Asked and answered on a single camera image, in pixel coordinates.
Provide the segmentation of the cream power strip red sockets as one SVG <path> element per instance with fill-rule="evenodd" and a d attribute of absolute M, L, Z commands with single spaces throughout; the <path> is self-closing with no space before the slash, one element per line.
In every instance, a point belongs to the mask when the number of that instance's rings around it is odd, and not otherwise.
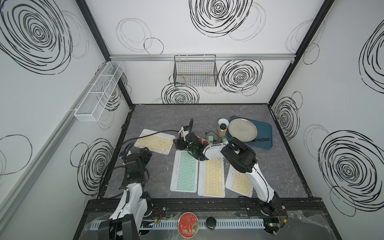
<path fill-rule="evenodd" d="M 203 145 L 212 145 L 213 144 L 212 142 L 210 142 L 210 141 L 208 141 L 206 139 L 203 139 L 201 137 L 197 137 L 197 138 L 201 142 L 201 144 L 203 144 Z"/>

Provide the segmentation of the yellow wireless keyboard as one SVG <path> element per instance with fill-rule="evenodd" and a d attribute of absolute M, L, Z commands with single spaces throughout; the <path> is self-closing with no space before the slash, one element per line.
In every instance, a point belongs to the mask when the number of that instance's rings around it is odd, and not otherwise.
<path fill-rule="evenodd" d="M 200 162 L 198 195 L 209 198 L 225 197 L 224 160 L 214 158 Z"/>
<path fill-rule="evenodd" d="M 249 198 L 253 196 L 254 188 L 247 175 L 238 172 L 232 166 L 230 166 L 228 171 L 225 188 Z"/>

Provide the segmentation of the mint green wireless keyboard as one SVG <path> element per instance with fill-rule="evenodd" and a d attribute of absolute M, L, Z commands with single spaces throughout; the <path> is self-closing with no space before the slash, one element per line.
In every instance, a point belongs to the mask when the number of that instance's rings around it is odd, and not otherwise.
<path fill-rule="evenodd" d="M 199 161 L 187 151 L 177 150 L 170 190 L 172 192 L 196 193 L 198 190 Z"/>

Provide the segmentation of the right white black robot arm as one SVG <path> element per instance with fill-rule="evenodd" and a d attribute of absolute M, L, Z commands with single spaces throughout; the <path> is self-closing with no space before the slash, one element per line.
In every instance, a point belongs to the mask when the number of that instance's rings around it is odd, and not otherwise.
<path fill-rule="evenodd" d="M 283 201 L 278 193 L 269 185 L 262 174 L 256 153 L 245 143 L 235 137 L 220 144 L 203 144 L 192 132 L 184 134 L 180 131 L 174 139 L 177 150 L 186 150 L 198 161 L 208 161 L 214 158 L 224 158 L 238 172 L 245 174 L 256 191 L 261 211 L 271 215 L 283 207 Z"/>

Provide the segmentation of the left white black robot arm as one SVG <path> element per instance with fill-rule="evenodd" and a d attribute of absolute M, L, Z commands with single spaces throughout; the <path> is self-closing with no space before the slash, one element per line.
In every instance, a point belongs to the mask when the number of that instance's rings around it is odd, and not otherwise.
<path fill-rule="evenodd" d="M 122 185 L 123 195 L 107 221 L 100 223 L 99 240 L 138 240 L 144 214 L 148 211 L 150 195 L 144 191 L 149 177 L 146 168 L 153 153 L 142 148 L 138 153 L 125 152 L 123 167 L 125 174 Z"/>

